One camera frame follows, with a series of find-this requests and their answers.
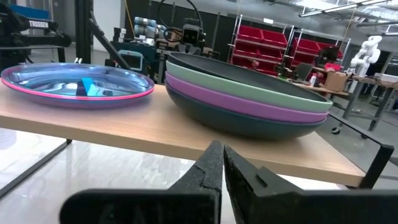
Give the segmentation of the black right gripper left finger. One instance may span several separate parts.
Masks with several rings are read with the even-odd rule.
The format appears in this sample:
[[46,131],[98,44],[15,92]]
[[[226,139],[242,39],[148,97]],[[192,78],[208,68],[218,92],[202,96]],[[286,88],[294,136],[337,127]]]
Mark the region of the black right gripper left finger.
[[87,189],[63,203],[60,224],[220,224],[223,144],[213,141],[168,189]]

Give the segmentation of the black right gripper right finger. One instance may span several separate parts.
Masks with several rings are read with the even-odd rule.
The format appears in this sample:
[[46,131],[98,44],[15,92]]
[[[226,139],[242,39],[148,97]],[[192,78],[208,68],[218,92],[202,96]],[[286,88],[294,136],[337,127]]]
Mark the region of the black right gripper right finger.
[[237,224],[398,224],[398,190],[303,190],[224,148]]

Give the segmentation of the light green plate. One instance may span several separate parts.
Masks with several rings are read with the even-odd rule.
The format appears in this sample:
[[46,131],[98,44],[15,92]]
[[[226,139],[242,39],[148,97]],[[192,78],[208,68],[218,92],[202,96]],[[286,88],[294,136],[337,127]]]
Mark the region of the light green plate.
[[269,77],[268,79],[276,82],[271,85],[272,87],[281,84],[281,90],[271,90],[268,87],[256,87],[227,80],[225,78],[184,68],[169,61],[166,62],[166,68],[171,76],[185,82],[259,103],[314,113],[327,112],[333,104],[329,99],[318,93],[314,93],[277,78]]

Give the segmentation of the purple plate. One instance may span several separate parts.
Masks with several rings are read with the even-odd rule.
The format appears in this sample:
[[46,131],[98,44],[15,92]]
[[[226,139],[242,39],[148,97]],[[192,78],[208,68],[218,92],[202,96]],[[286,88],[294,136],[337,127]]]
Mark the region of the purple plate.
[[310,113],[246,100],[193,85],[169,73],[166,73],[165,77],[167,84],[185,96],[202,103],[257,118],[293,123],[317,123],[323,121],[328,115],[328,113]]

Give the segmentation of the black plate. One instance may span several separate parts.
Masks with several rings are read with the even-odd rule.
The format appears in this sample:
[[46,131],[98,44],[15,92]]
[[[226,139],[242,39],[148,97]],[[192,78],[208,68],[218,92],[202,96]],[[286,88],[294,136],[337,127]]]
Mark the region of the black plate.
[[304,89],[292,83],[279,80],[276,77],[270,77],[254,70],[249,70],[247,68],[239,67],[212,58],[185,54],[181,52],[171,52],[169,53],[168,61],[197,72],[206,73],[208,75],[213,75],[250,86],[272,90],[291,96],[297,96],[307,100],[331,103],[330,100],[308,89]]

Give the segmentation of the dark teal plate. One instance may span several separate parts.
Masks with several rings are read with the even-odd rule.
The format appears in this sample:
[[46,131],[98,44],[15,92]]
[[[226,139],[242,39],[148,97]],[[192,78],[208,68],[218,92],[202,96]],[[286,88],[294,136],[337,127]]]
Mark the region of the dark teal plate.
[[283,141],[312,133],[325,121],[317,123],[289,123],[256,118],[211,106],[178,92],[166,84],[170,99],[187,116],[217,131],[241,137]]

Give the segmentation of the blue transparent plate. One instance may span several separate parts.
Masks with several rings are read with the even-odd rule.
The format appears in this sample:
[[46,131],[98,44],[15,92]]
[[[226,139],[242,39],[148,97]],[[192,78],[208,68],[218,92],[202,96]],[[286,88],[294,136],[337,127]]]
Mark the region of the blue transparent plate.
[[1,72],[7,87],[31,96],[72,101],[131,100],[154,91],[145,75],[84,63],[33,63]]

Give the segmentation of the red storage bin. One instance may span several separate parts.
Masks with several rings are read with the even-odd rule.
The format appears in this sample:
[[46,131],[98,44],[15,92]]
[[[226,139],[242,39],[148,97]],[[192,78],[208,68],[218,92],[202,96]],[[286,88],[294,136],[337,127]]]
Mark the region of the red storage bin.
[[286,47],[287,39],[283,33],[262,30],[263,42],[278,47]]
[[282,54],[280,50],[260,47],[258,45],[252,45],[243,42],[236,43],[233,55],[242,55],[275,62],[282,61]]
[[248,40],[252,42],[262,42],[262,31],[258,28],[249,26],[240,26],[238,32],[238,39]]
[[299,39],[296,37],[293,41],[293,50],[294,52],[298,50],[299,52],[304,52],[306,54],[318,55],[320,46],[315,41]]

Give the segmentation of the blue gray roll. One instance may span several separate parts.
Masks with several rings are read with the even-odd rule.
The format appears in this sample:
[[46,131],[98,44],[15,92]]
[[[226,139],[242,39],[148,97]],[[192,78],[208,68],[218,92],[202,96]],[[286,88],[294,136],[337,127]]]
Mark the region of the blue gray roll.
[[166,30],[166,27],[163,25],[157,25],[156,27],[152,26],[140,26],[140,25],[135,25],[134,26],[134,33],[136,35],[144,35],[148,38],[158,38],[158,36],[163,36],[164,32]]
[[143,18],[143,17],[135,17],[134,23],[135,23],[135,25],[138,25],[138,26],[157,27],[156,20]]

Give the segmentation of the teal framed screen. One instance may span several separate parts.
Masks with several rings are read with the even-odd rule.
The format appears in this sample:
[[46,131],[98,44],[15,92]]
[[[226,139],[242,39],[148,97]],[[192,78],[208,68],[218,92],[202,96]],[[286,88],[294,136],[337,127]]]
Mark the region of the teal framed screen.
[[144,56],[141,53],[131,50],[119,50],[118,53],[127,62],[131,70],[137,72],[142,71],[144,64]]

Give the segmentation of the dark laptop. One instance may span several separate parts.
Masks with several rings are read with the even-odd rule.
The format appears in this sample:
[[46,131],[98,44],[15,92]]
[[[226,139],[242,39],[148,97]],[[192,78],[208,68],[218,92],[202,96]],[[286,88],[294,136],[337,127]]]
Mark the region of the dark laptop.
[[300,63],[296,66],[294,75],[296,79],[306,80],[312,72],[313,65],[309,63]]

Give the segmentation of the cardboard box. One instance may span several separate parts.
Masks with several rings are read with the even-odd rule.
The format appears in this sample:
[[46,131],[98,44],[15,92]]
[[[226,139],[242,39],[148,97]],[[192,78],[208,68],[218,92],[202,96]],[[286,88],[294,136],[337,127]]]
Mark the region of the cardboard box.
[[347,74],[340,72],[328,72],[324,87],[332,91],[343,91],[348,79]]

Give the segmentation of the fluorescent ceiling light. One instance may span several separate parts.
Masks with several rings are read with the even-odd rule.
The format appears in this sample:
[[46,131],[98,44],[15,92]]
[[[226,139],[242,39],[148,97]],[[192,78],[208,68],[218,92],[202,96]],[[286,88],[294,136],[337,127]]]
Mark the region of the fluorescent ceiling light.
[[361,2],[347,4],[344,6],[336,6],[336,7],[331,7],[328,9],[320,9],[317,11],[306,12],[306,13],[299,14],[298,16],[299,17],[310,17],[310,16],[316,16],[319,14],[328,14],[331,12],[338,12],[338,11],[344,11],[344,10],[348,10],[348,9],[363,7],[363,6],[370,6],[373,4],[380,4],[380,3],[384,3],[384,2],[388,2],[388,1],[391,1],[391,0],[365,0],[365,1],[361,1]]

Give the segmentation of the wheeled work table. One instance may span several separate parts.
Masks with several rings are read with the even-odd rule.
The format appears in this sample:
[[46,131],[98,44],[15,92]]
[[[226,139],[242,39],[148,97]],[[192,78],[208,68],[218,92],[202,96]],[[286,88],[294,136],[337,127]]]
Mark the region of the wheeled work table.
[[[370,120],[371,123],[368,127],[368,132],[374,131],[374,129],[377,127],[379,124],[382,115],[384,114],[384,110],[387,108],[389,105],[390,99],[392,98],[392,95],[395,90],[398,90],[398,82],[387,82],[387,81],[382,81],[380,79],[375,79],[375,78],[369,78],[369,77],[359,77],[357,75],[353,75],[351,78],[348,79],[349,81],[357,81],[357,85],[354,88],[354,91],[352,93],[347,93],[344,91],[333,91],[333,90],[328,90],[324,87],[313,87],[309,85],[304,85],[301,83],[294,83],[294,85],[300,86],[302,88],[312,90],[312,91],[317,91],[317,92],[323,92],[323,93],[329,93],[330,95],[340,95],[340,96],[349,96],[348,104],[344,108],[342,106],[338,106],[336,103],[333,105],[341,110],[344,111],[343,115],[341,118],[337,118],[337,120],[340,122],[339,125],[335,128],[332,129],[333,134],[339,134],[340,130],[342,129],[343,126],[349,126],[353,128],[353,125],[348,124],[348,118],[353,117],[353,118],[361,118],[361,119],[366,119]],[[355,114],[353,113],[353,107],[354,104],[357,102],[360,91],[363,87],[364,84],[372,84],[372,85],[378,85],[382,86],[386,89],[385,95],[383,100],[380,102],[379,108],[377,109],[376,113],[374,115],[366,115],[366,114]]]

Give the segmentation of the white humanoid robot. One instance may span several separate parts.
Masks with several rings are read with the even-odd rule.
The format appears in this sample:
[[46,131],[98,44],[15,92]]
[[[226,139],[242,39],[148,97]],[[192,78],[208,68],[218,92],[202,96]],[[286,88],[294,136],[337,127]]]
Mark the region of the white humanoid robot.
[[359,52],[351,59],[350,66],[358,67],[357,76],[365,77],[370,64],[378,61],[381,54],[378,45],[381,40],[381,35],[370,36],[367,41],[362,43]]

